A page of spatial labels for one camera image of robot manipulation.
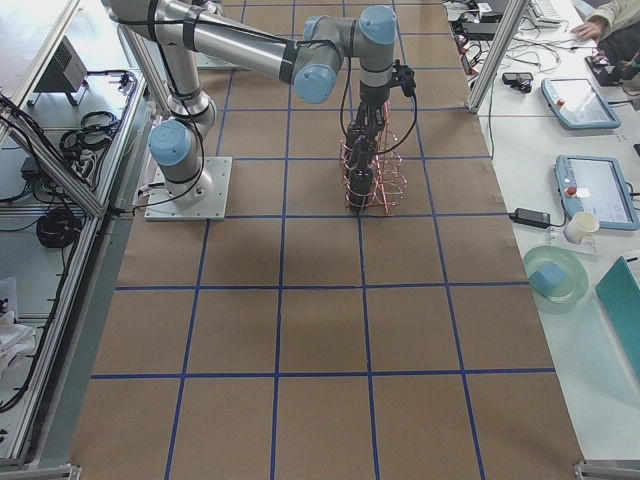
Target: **tablet screen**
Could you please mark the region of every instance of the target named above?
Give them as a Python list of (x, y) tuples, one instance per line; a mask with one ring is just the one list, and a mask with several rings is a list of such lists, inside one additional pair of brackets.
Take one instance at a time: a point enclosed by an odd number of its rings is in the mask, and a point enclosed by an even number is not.
[(610, 122), (611, 115), (586, 79), (551, 79), (551, 84), (564, 100), (560, 112), (573, 124)]
[(626, 187), (618, 181), (611, 162), (569, 158), (569, 164), (585, 212), (601, 222), (633, 223), (622, 190)]

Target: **teal folder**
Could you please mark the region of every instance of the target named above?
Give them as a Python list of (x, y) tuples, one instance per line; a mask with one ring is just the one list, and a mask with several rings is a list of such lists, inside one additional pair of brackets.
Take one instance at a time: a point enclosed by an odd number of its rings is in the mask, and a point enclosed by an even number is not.
[(596, 285), (596, 293), (640, 379), (640, 287), (623, 257)]

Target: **person's hand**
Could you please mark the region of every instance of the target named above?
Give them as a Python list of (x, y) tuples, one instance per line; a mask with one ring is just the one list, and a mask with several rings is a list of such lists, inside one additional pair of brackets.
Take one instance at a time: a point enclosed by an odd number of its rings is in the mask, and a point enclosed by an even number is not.
[(602, 17), (594, 17), (571, 30), (571, 33), (575, 34), (578, 40), (595, 40), (597, 42), (602, 38), (606, 27), (607, 20)]

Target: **paper cup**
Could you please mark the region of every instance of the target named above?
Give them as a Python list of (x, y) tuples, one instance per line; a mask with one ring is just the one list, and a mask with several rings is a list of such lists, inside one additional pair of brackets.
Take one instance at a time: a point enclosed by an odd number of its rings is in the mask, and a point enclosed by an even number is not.
[(576, 213), (564, 227), (564, 236), (569, 243), (580, 243), (584, 237), (597, 232), (600, 228), (598, 218), (589, 212)]

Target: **tablet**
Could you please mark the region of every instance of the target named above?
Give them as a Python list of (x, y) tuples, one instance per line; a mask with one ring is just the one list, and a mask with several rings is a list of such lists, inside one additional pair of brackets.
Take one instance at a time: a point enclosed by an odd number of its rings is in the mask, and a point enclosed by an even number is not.
[(585, 211), (598, 217), (601, 228), (640, 228), (615, 158), (560, 155), (556, 160), (556, 177), (562, 205), (569, 217)]
[(622, 124), (588, 78), (545, 78), (541, 90), (567, 128), (617, 128)]

